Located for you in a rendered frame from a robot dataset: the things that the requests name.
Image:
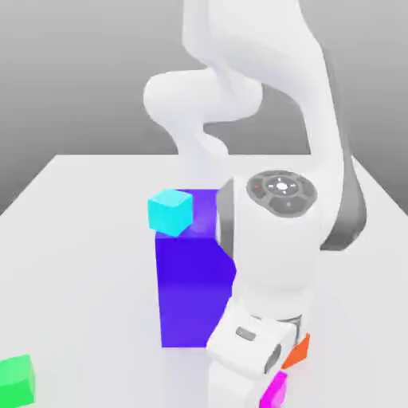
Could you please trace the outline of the small green cube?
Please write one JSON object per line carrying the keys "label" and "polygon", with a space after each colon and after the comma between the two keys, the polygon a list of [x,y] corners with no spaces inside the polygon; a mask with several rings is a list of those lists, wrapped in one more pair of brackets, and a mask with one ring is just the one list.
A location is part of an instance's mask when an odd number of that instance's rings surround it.
{"label": "small green cube", "polygon": [[35,402],[36,379],[29,355],[0,360],[0,408],[19,408]]}

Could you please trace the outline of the small magenta cube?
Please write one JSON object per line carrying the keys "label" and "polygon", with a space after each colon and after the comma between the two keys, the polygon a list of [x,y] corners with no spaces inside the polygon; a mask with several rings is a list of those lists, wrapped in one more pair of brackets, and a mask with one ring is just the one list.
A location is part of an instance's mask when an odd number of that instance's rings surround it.
{"label": "small magenta cube", "polygon": [[259,408],[281,408],[287,389],[287,374],[279,371],[263,394]]}

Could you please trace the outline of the small orange cube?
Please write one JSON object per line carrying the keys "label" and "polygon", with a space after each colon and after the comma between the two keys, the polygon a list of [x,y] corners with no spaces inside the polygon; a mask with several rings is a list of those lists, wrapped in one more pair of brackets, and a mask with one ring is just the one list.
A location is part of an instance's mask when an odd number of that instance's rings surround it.
{"label": "small orange cube", "polygon": [[281,369],[286,370],[306,359],[308,356],[309,342],[310,334],[307,332],[304,339],[291,350]]}

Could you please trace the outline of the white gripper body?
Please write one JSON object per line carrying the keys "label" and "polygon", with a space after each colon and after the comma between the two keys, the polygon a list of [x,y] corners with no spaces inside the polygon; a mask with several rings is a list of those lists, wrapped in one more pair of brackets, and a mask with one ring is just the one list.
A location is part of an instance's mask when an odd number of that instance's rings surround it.
{"label": "white gripper body", "polygon": [[251,379],[211,359],[208,370],[208,408],[259,408],[268,375]]}

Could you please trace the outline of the small cyan cube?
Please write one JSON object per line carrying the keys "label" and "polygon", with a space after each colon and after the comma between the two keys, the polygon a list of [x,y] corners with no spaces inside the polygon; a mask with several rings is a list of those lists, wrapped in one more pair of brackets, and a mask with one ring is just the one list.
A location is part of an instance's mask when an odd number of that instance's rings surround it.
{"label": "small cyan cube", "polygon": [[164,189],[147,200],[149,227],[177,237],[193,222],[193,195],[184,191]]}

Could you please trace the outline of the large blue box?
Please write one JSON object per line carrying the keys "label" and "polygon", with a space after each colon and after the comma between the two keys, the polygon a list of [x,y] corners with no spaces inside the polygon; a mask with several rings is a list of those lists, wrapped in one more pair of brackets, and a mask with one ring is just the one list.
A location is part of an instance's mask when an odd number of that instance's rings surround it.
{"label": "large blue box", "polygon": [[155,235],[161,344],[205,347],[231,296],[233,260],[216,238],[217,191],[189,190],[193,224],[179,236]]}

